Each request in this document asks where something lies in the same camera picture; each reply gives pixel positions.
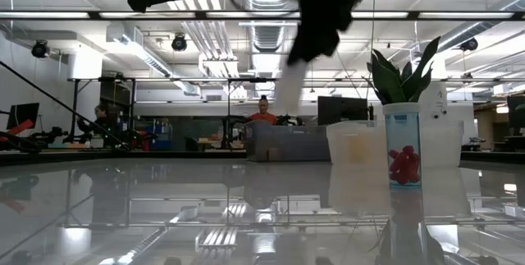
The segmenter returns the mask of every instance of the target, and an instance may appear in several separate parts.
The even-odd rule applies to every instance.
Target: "white wall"
[[[1,32],[0,61],[65,104],[72,105],[73,84],[66,81],[68,65],[62,64],[59,68],[58,61],[39,60],[31,55],[29,49],[6,40]],[[60,126],[63,130],[71,128],[71,114],[65,108],[30,87],[3,66],[0,67],[0,109],[8,112],[11,105],[24,103],[40,103],[39,114],[42,115],[44,130],[49,131],[52,126]],[[0,115],[0,130],[5,130],[7,119],[7,115]],[[41,131],[40,120],[34,130]]]

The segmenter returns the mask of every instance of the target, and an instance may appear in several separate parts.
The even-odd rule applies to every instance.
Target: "monitor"
[[[7,129],[16,128],[19,124],[24,121],[30,120],[33,122],[33,126],[30,129],[34,129],[36,120],[39,117],[39,106],[40,103],[29,103],[21,105],[11,106],[9,112],[9,120],[7,120]]]
[[[509,127],[525,127],[525,96],[507,97],[507,106],[509,107]]]
[[[363,98],[317,97],[317,124],[367,121],[368,102]]]

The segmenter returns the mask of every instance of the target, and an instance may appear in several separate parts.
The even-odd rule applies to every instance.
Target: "ceiling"
[[[502,0],[363,0],[358,10],[399,10],[399,11],[486,11]],[[219,0],[222,9],[235,9],[229,0]],[[130,11],[126,0],[0,0],[2,10],[63,10],[63,11]],[[168,11],[167,3],[153,6],[151,10]],[[105,21],[15,21],[15,34],[23,34],[37,30],[72,31],[92,41],[103,50],[104,69],[121,71],[129,77],[160,77],[150,71],[135,55],[123,51],[118,43],[107,43],[107,26]],[[341,43],[333,57],[319,57],[312,63],[312,69],[307,77],[360,77],[367,75],[366,62],[369,59],[370,48],[379,49],[387,57],[391,57],[400,48],[413,48],[414,43],[424,43],[437,35],[447,34],[452,29],[462,25],[457,21],[356,21],[351,27],[340,34]],[[153,51],[153,55],[177,70],[181,76],[202,77],[199,70],[199,55],[192,39],[186,36],[188,48],[184,52],[174,52],[171,41],[176,33],[187,32],[180,21],[127,21],[127,28],[137,27],[144,34],[144,46]],[[238,58],[240,73],[253,72],[252,45],[249,37],[249,27],[240,26],[238,21],[226,21],[227,38],[234,55]],[[294,26],[284,28],[285,41],[280,54],[288,51],[293,43]],[[504,22],[476,36],[479,48],[476,52],[466,52],[465,60],[459,50],[442,53],[447,64],[448,76],[460,76],[465,71],[497,62],[500,59],[519,53],[523,50],[525,35],[519,32],[525,26],[519,22]],[[212,39],[212,31],[207,28]],[[402,57],[396,58],[397,64],[408,60],[408,54],[401,51]],[[484,71],[476,77],[496,77],[512,71],[520,72],[525,65],[523,59],[507,65],[496,66]],[[158,84],[158,88],[166,88],[167,84]],[[476,85],[469,88],[473,93],[488,92],[491,83]]]

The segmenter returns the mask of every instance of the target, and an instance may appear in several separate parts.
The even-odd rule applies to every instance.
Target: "clear vase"
[[[386,155],[391,189],[421,189],[419,106],[394,103],[383,107],[386,123]]]

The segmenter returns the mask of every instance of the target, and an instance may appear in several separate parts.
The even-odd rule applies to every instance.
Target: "reflective table surface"
[[[487,169],[398,192],[322,162],[6,167],[0,264],[525,264],[524,189],[525,172]]]

